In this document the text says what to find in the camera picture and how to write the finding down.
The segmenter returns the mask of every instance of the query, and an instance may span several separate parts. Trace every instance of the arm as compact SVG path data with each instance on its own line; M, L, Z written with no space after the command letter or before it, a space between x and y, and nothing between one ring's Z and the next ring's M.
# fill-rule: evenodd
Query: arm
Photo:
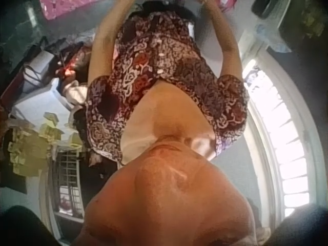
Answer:
M116 0L98 27L92 47L88 85L99 76L111 74L117 33L133 4L134 0Z
M242 80L242 65L238 44L227 20L215 0L204 0L205 8L212 20L217 40L223 52L221 76L234 75Z

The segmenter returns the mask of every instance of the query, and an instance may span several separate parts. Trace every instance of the patterned blouse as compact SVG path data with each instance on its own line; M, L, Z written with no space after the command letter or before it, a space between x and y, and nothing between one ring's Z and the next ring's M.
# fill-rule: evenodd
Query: patterned blouse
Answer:
M98 154L121 163L120 140L134 107L162 79L184 91L200 108L216 135L216 154L245 129L248 94L232 75L217 79L195 42L188 22L173 12L134 16L122 26L118 57L110 76L90 85L87 135Z

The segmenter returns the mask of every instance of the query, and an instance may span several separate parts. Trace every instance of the woman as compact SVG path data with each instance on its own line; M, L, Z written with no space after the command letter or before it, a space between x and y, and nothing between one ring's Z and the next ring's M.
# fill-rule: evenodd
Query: woman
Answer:
M223 51L217 79L181 11L149 2L125 21L133 4L115 2L92 49L88 140L119 170L89 203L76 245L254 245L249 204L209 162L247 117L232 31L203 1Z

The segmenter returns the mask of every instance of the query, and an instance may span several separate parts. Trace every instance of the pink fabric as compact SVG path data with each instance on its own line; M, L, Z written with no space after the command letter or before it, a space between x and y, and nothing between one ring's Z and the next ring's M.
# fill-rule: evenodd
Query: pink fabric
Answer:
M69 13L83 5L97 2L98 0L40 0L41 8L46 19L55 19Z

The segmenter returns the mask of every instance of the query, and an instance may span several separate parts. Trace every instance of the skin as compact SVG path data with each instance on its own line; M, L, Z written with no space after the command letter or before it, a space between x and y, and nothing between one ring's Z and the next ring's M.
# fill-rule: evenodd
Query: skin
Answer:
M117 0L100 24L89 83L111 74L115 38L133 3ZM208 0L205 8L223 51L221 74L242 78L229 25L215 0ZM163 133L158 140L113 174L88 204L73 245L215 246L245 237L255 244L254 218L244 197L217 167L190 148L187 136L158 130Z

